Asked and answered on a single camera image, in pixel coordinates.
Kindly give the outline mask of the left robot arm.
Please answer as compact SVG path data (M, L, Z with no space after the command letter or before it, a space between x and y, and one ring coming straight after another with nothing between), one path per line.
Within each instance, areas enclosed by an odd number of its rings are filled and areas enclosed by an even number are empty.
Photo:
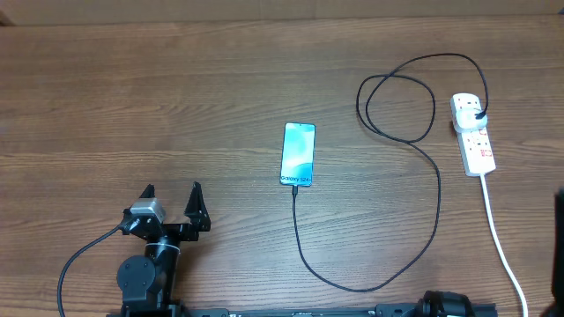
M117 270L122 291L121 316L187 316L188 309L173 299L175 273L183 242L199 240L211 230L201 184L192 185L184 216L185 223L167 224L166 212L147 185L142 195L123 211L118 229L145 241L145 253L126 259Z

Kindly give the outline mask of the blue Galaxy smartphone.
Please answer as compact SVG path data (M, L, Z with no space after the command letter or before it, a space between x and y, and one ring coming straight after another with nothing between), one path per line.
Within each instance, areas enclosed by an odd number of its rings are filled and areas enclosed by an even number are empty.
M315 125L288 122L285 125L279 181L283 185L310 187L313 183Z

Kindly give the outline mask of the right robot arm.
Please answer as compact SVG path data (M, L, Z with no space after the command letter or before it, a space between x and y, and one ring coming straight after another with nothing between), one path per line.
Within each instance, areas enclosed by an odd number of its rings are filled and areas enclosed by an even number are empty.
M543 317L563 317L563 188L554 195L555 244L553 257L553 303ZM416 317L497 317L495 304L474 305L461 294L427 291L415 306Z

